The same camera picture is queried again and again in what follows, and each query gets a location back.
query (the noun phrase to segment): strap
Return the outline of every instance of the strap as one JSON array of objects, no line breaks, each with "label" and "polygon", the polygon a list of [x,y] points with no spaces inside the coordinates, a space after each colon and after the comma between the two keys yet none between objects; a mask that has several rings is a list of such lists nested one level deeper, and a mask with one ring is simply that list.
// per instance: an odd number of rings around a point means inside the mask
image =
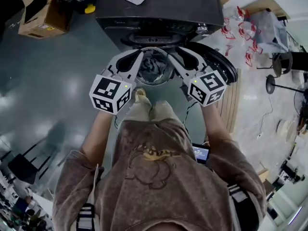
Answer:
[{"label": "strap", "polygon": [[87,202],[81,208],[76,220],[76,231],[95,231],[95,228],[99,230],[99,227],[95,227],[94,225],[94,219],[97,218],[94,211],[94,194],[98,174],[99,167],[97,165],[94,174],[92,191],[88,197]]},{"label": "strap", "polygon": [[234,229],[257,231],[261,223],[260,217],[262,214],[258,202],[251,199],[251,196],[254,197],[254,195],[237,184],[228,186],[228,189]]},{"label": "strap", "polygon": [[76,230],[95,231],[94,221],[93,221],[94,218],[95,218],[94,205],[85,203],[78,214],[76,221]]}]

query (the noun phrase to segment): beige pants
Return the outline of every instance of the beige pants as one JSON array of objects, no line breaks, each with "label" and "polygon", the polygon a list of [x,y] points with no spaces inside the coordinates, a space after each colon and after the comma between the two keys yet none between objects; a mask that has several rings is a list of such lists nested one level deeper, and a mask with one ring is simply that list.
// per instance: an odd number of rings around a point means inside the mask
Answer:
[{"label": "beige pants", "polygon": [[135,102],[126,117],[123,120],[133,121],[161,121],[172,118],[181,123],[177,115],[173,112],[172,107],[167,101],[159,101],[151,109],[152,105],[147,97],[139,96],[139,102]]}]

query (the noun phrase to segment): white tiled floor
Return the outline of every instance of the white tiled floor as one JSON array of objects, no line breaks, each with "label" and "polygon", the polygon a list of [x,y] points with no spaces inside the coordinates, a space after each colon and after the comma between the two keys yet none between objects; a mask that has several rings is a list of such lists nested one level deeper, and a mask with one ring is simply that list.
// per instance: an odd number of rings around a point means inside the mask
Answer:
[{"label": "white tiled floor", "polygon": [[[263,169],[262,165],[270,170],[269,180],[273,181],[277,178],[279,166],[291,151],[295,138],[294,132],[286,143],[285,138],[276,133],[277,125],[280,119],[295,120],[297,123],[298,118],[294,108],[294,91],[276,88],[272,95],[267,94],[266,76],[274,73],[272,69],[256,69],[256,66],[270,66],[271,60],[260,62],[256,57],[254,68],[238,66],[242,69],[242,86],[233,138],[257,171]],[[279,85],[295,87],[291,73],[275,80]],[[271,112],[270,101],[273,112],[264,117],[260,129],[263,115]]]}]

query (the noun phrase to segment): wooden panel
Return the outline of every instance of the wooden panel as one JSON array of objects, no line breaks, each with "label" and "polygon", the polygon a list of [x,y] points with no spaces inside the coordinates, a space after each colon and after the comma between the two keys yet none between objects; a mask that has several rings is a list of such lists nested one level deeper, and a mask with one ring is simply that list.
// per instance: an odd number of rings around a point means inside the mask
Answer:
[{"label": "wooden panel", "polygon": [[231,123],[231,128],[230,128],[229,133],[233,133],[234,131],[234,126],[235,126],[235,121],[236,121],[236,116],[237,116],[237,109],[239,106],[240,90],[241,90],[241,83],[242,83],[242,71],[238,69],[237,74],[238,74],[238,80],[236,83],[237,85],[236,85],[235,106],[234,106],[232,123]]},{"label": "wooden panel", "polygon": [[222,100],[222,109],[221,109],[221,118],[224,122],[224,124],[227,127],[227,123],[226,123],[226,114],[227,114],[227,108],[228,108],[228,97],[229,97],[229,86],[227,87],[225,93],[223,94],[223,100]]},{"label": "wooden panel", "polygon": [[230,119],[230,111],[231,111],[231,103],[232,103],[232,93],[233,93],[233,84],[229,85],[228,87],[229,91],[228,91],[228,102],[227,102],[227,110],[226,110],[226,128],[228,129],[228,122]]},{"label": "wooden panel", "polygon": [[231,98],[230,114],[229,114],[228,124],[227,124],[228,132],[230,132],[231,124],[232,124],[232,120],[233,120],[235,99],[236,99],[236,87],[237,87],[237,83],[233,83],[232,84],[232,98]]},{"label": "wooden panel", "polygon": [[257,0],[254,1],[242,9],[248,10],[250,14],[258,13],[265,9],[270,9],[277,16],[286,16],[287,19],[290,19],[290,16],[280,7],[280,5],[275,0]]}]

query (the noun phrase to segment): black chair leg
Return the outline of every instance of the black chair leg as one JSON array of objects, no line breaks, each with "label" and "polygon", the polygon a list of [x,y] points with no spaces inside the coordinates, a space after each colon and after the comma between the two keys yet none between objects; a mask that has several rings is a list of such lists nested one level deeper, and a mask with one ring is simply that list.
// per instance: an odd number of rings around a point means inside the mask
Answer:
[{"label": "black chair leg", "polygon": [[257,67],[257,69],[271,69],[271,68],[273,68],[273,65],[270,67]]},{"label": "black chair leg", "polygon": [[45,138],[39,140],[36,144],[32,145],[24,154],[23,156],[25,156],[29,151],[31,151],[34,147],[36,147],[39,143],[41,143]]},{"label": "black chair leg", "polygon": [[44,165],[48,162],[48,160],[51,158],[51,156],[47,157],[46,160],[42,163],[42,165],[38,168],[38,171],[40,171]]},{"label": "black chair leg", "polygon": [[36,158],[37,158],[37,157],[33,158],[33,159],[30,161],[30,163],[32,163]]},{"label": "black chair leg", "polygon": [[11,153],[12,151],[7,152],[6,154],[3,155],[2,158],[0,158],[0,161],[3,162],[3,160]]},{"label": "black chair leg", "polygon": [[14,178],[12,178],[12,179],[10,179],[9,181],[8,181],[8,184],[10,185],[10,184],[12,184],[13,183],[13,181],[16,179],[16,177],[14,177]]},{"label": "black chair leg", "polygon": [[45,170],[41,173],[38,179],[42,178],[42,176],[46,173],[46,171],[49,169],[49,167],[45,168]]}]

